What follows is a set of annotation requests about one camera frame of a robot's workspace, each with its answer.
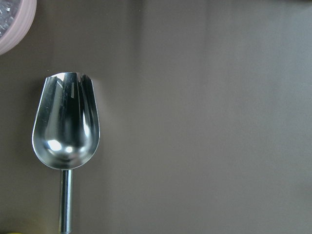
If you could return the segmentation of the metal ice scoop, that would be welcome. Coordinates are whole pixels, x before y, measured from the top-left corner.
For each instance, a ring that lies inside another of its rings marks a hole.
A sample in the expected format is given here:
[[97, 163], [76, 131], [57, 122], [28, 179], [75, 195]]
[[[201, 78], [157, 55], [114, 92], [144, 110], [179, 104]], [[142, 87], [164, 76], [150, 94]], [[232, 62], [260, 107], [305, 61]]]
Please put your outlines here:
[[44, 165], [60, 171], [60, 234], [72, 231], [73, 170], [92, 158], [99, 138], [92, 80], [78, 72], [47, 77], [34, 122], [32, 146]]

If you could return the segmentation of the pink bowl with ice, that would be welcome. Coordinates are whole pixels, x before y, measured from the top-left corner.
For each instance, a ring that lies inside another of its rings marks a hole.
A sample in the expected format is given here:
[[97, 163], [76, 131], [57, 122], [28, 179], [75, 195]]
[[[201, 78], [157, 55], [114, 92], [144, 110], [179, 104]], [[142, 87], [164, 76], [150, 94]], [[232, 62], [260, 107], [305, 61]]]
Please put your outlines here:
[[26, 36], [37, 9], [36, 0], [0, 2], [0, 54], [3, 55]]

